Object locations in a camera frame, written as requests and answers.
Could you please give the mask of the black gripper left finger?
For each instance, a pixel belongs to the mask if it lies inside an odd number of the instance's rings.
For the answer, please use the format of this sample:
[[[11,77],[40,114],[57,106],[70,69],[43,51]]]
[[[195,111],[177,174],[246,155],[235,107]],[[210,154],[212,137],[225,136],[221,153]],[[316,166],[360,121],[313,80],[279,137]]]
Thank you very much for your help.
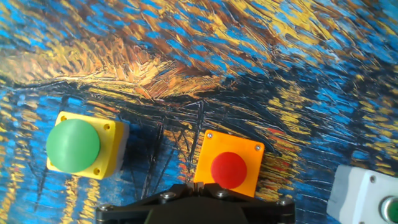
[[[165,208],[171,202],[197,196],[198,189],[198,183],[174,184],[168,190],[129,205],[102,204],[95,210],[95,223],[145,223],[155,208]]]

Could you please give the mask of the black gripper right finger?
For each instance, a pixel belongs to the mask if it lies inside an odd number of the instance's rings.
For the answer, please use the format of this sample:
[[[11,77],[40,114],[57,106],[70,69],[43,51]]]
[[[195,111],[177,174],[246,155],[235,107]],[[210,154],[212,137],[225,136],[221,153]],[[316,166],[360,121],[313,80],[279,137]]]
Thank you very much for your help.
[[[198,183],[198,196],[210,198],[212,202],[228,205],[242,211],[248,223],[295,223],[295,202],[282,197],[274,202],[262,201],[233,190],[222,188],[217,183]]]

